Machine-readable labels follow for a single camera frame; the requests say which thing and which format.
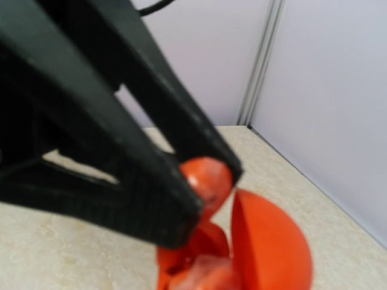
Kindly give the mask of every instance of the white wall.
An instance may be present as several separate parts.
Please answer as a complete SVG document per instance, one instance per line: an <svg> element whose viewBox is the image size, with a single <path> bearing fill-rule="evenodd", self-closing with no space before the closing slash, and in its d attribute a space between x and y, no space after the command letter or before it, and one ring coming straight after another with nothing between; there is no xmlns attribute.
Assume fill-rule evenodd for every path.
<svg viewBox="0 0 387 290"><path fill-rule="evenodd" d="M387 1L287 1L252 126L387 246Z"/></svg>
<svg viewBox="0 0 387 290"><path fill-rule="evenodd" d="M135 0L138 8L157 0ZM270 0L176 0L147 16L177 76L215 124L235 124ZM120 99L151 123L124 90Z"/></svg>

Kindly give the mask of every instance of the red object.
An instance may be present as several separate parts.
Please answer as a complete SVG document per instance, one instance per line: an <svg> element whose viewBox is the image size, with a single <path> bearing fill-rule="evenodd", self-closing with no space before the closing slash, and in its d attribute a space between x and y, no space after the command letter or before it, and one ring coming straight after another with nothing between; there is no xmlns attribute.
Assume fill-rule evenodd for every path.
<svg viewBox="0 0 387 290"><path fill-rule="evenodd" d="M181 166L204 213L189 244L157 249L158 290L309 290L312 259L307 241L280 208L237 190L232 212L233 255L223 230L209 221L232 190L231 172L211 158Z"/></svg>

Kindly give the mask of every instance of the beige marble surface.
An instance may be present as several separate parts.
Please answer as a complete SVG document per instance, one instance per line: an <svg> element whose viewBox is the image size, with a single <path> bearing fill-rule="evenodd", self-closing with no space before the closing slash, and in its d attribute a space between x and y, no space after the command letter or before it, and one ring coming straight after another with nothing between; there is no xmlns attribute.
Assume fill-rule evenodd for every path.
<svg viewBox="0 0 387 290"><path fill-rule="evenodd" d="M315 266L313 289L387 289L384 248L248 129L220 131L244 162L239 186L282 207L307 236ZM166 145L156 131L147 132ZM215 217L226 230L230 205ZM0 289L155 289L151 245L6 204L0 204L0 229Z"/></svg>

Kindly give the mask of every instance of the white partition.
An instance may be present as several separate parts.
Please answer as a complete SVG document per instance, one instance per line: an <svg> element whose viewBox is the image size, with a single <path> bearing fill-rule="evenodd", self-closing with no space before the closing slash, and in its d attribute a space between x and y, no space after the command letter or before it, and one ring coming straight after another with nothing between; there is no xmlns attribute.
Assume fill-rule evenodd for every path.
<svg viewBox="0 0 387 290"><path fill-rule="evenodd" d="M287 1L251 124L387 246L387 1Z"/></svg>
<svg viewBox="0 0 387 290"><path fill-rule="evenodd" d="M158 0L135 0L142 8ZM212 121L234 125L270 0L176 0L145 21L177 76ZM151 122L127 91L119 98Z"/></svg>

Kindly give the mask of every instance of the black cable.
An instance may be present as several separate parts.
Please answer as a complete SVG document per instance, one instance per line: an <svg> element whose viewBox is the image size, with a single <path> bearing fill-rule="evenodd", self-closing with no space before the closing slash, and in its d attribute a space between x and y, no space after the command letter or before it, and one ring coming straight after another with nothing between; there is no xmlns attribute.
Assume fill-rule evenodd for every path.
<svg viewBox="0 0 387 290"><path fill-rule="evenodd" d="M168 6L170 3L174 2L174 1L175 0L160 0L157 3L155 3L149 7L140 9L138 12L140 12L141 17L147 16L147 15L150 15L150 14L155 13L157 11L160 11L161 9L165 8L166 6Z"/></svg>

